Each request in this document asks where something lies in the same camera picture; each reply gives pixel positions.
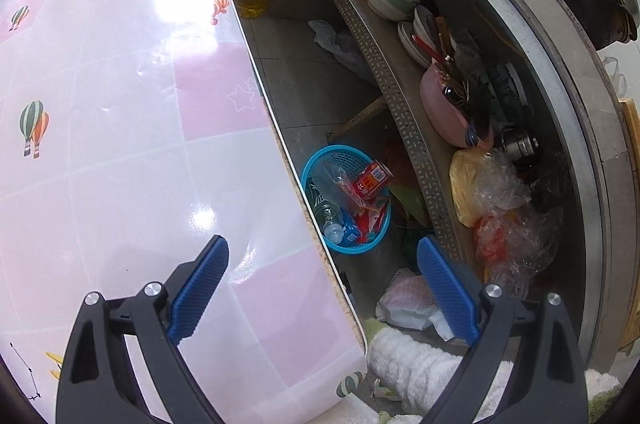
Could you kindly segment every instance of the star print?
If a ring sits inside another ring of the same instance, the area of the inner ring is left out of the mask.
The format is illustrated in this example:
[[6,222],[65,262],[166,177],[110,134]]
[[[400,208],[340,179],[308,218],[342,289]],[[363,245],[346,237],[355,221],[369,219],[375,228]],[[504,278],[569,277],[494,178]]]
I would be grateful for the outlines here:
[[244,84],[246,84],[247,90],[258,90],[258,84],[255,82],[255,78],[247,79]]
[[239,84],[236,84],[235,92],[228,94],[227,98],[233,101],[236,112],[240,112],[245,108],[248,110],[255,110],[254,102],[252,101],[254,95],[255,94],[253,92],[246,92]]

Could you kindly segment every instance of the blue gripper pad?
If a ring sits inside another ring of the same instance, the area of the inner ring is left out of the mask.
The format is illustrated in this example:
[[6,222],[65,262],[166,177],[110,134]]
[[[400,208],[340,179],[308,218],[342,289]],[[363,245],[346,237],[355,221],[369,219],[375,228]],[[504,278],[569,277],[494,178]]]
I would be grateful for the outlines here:
[[178,346],[193,335],[229,264],[229,248],[224,238],[217,239],[178,292],[171,306],[171,324],[166,334]]
[[[451,331],[457,338],[464,339],[466,344],[472,346],[480,336],[479,307],[431,238],[423,238],[418,242],[417,259],[420,272],[433,292]],[[477,279],[475,281],[479,292],[482,287]]]

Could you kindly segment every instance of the red can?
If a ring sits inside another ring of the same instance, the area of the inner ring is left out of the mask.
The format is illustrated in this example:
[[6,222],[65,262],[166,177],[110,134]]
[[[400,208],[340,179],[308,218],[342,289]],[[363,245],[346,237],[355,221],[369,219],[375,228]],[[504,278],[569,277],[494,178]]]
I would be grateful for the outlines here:
[[371,200],[394,176],[380,161],[374,160],[356,177],[353,187],[365,200]]

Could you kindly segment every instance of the wooden board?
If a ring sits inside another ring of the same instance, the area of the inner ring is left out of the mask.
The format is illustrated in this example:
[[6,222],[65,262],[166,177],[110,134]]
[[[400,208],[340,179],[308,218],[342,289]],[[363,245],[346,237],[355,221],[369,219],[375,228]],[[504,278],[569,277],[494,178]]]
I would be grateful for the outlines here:
[[366,106],[362,111],[358,112],[355,117],[339,126],[334,132],[326,138],[329,144],[334,144],[338,139],[347,135],[351,130],[357,128],[364,123],[370,121],[378,114],[381,114],[387,109],[386,100],[384,96],[378,97],[369,106]]
[[[640,163],[640,118],[638,118],[638,111],[633,99],[620,99],[620,108],[625,116],[626,127],[631,136],[631,145],[636,160],[635,168],[637,169]],[[624,348],[638,338],[640,338],[640,274],[636,271],[636,293],[629,321],[620,340],[620,348]]]

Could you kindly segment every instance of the electrical wire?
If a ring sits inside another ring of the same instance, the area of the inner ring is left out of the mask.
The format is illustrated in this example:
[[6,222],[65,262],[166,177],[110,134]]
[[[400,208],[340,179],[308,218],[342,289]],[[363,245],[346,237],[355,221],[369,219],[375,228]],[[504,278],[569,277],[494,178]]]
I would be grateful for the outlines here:
[[469,1],[471,2],[471,5],[473,6],[474,10],[476,11],[476,14],[478,14],[479,18],[489,27],[489,29],[491,29],[491,31],[502,42],[502,44],[505,45],[507,48],[510,48],[511,51],[515,52],[521,58],[526,59],[527,58],[526,54],[522,50],[517,48],[516,45],[511,43],[507,38],[505,38],[502,35],[502,33],[489,21],[489,19],[484,14],[482,14],[482,11],[476,5],[475,0],[469,0]]

